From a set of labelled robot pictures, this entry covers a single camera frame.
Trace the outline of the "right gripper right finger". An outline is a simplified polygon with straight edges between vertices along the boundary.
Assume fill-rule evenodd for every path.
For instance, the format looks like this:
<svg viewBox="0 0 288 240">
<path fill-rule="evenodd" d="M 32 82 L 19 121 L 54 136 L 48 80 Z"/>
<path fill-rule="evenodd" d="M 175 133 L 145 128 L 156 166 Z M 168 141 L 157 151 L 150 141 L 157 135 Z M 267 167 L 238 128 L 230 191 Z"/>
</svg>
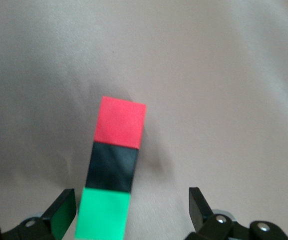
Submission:
<svg viewBox="0 0 288 240">
<path fill-rule="evenodd" d="M 272 222 L 256 220 L 245 227 L 230 213 L 213 211 L 198 187 L 189 188 L 189 215 L 195 231 L 187 235 L 187 240 L 288 240 Z"/>
</svg>

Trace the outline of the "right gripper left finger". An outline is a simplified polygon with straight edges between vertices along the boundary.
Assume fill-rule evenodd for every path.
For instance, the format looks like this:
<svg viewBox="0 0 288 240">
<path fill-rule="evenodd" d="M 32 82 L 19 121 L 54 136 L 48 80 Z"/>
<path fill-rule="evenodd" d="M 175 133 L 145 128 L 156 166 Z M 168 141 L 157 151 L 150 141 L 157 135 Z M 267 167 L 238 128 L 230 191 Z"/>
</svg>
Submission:
<svg viewBox="0 0 288 240">
<path fill-rule="evenodd" d="M 27 218 L 6 232 L 0 229 L 0 240 L 61 240 L 75 215 L 75 190 L 68 188 L 63 190 L 41 216 Z"/>
</svg>

